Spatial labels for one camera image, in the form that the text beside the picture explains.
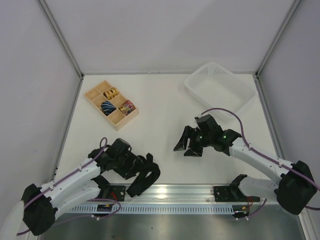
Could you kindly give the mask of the black necktie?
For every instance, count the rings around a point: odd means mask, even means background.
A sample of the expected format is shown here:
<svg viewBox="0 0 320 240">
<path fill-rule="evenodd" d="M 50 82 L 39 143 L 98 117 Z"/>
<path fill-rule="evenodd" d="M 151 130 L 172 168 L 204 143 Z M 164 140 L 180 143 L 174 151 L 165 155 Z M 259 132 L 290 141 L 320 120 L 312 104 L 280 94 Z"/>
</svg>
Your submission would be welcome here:
<svg viewBox="0 0 320 240">
<path fill-rule="evenodd" d="M 146 157 L 138 155 L 142 164 L 137 165 L 138 176 L 126 190 L 130 197 L 140 196 L 146 189 L 155 183 L 160 177 L 161 170 L 159 165 L 154 162 L 152 154 L 147 153 Z"/>
</svg>

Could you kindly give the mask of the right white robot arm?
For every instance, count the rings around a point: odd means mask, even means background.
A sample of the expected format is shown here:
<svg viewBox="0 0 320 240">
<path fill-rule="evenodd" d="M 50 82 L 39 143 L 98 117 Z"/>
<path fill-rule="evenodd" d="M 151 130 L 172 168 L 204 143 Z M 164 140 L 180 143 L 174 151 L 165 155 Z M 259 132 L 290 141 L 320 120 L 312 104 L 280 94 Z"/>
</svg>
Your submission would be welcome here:
<svg viewBox="0 0 320 240">
<path fill-rule="evenodd" d="M 224 130 L 210 114 L 196 117 L 197 127 L 185 126 L 174 151 L 184 151 L 186 157 L 201 157 L 203 149 L 215 151 L 239 159 L 268 177 L 252 178 L 239 175 L 230 185 L 239 189 L 246 197 L 261 197 L 277 201 L 287 212 L 299 215 L 317 193 L 309 166 L 259 152 L 245 141 L 240 133 Z"/>
</svg>

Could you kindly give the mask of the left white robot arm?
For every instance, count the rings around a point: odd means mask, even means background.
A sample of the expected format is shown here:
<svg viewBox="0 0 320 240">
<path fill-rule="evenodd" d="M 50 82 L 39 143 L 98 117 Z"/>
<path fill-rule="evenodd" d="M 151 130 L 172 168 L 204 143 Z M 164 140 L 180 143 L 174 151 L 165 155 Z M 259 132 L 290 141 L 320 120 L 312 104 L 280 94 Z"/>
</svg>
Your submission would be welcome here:
<svg viewBox="0 0 320 240">
<path fill-rule="evenodd" d="M 107 171 L 114 171 L 123 179 L 135 178 L 127 193 L 131 197 L 140 195 L 138 185 L 146 160 L 141 155 L 135 155 L 130 144 L 122 138 L 108 144 L 107 138 L 103 137 L 99 147 L 70 172 L 48 183 L 32 183 L 25 188 L 21 200 L 27 231 L 39 236 L 69 209 L 96 198 L 106 199 L 110 183 L 102 174 Z"/>
</svg>

